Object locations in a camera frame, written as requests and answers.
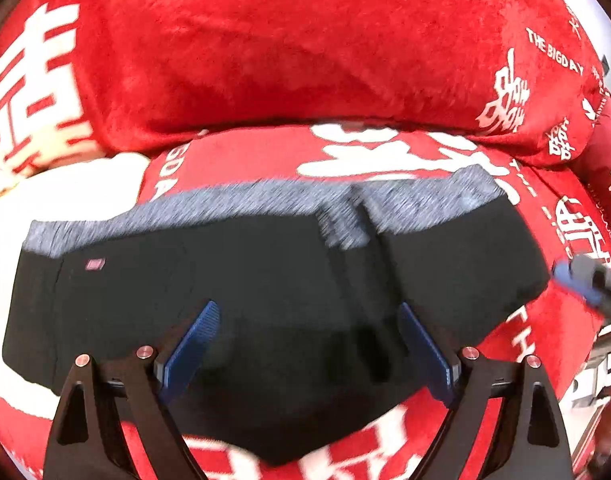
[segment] blue gripper pad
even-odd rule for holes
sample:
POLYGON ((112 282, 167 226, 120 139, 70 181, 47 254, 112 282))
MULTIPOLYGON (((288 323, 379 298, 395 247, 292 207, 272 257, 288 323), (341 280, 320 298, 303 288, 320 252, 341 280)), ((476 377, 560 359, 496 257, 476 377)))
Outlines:
POLYGON ((200 368, 220 324, 221 310, 214 301, 209 301, 183 335, 172 355, 162 364, 162 369, 156 372, 160 382, 160 400, 169 404, 188 387, 189 381, 200 368))
POLYGON ((399 333, 415 366, 422 370, 430 394, 449 408, 456 397, 453 368, 407 303, 399 307, 397 321, 399 333))
POLYGON ((572 276, 569 260, 563 260, 555 264, 552 276, 554 281, 581 295, 593 307, 600 306, 605 299, 605 295, 593 288, 591 282, 586 283, 572 276))

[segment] white cloth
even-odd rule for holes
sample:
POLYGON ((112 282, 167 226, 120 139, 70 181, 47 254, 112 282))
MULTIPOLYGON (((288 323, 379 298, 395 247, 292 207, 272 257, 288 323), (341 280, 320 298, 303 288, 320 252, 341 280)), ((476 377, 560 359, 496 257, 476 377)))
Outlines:
POLYGON ((136 204, 149 160, 121 153, 45 171, 0 197, 0 397, 11 406, 52 419, 58 396, 27 382, 2 359, 16 266, 32 220, 106 220, 136 204))

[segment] heathered gray elastic band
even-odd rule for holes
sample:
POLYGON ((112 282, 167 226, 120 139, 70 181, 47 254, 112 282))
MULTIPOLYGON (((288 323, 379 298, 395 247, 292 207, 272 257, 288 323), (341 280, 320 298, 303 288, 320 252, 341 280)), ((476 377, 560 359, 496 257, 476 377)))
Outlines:
POLYGON ((32 222, 25 251, 58 258, 90 244, 160 229, 240 216, 316 215, 330 247, 368 241, 355 206, 363 203, 377 232, 419 231, 464 215, 505 192, 480 166, 447 178, 329 183, 265 180, 165 196, 106 221, 32 222))

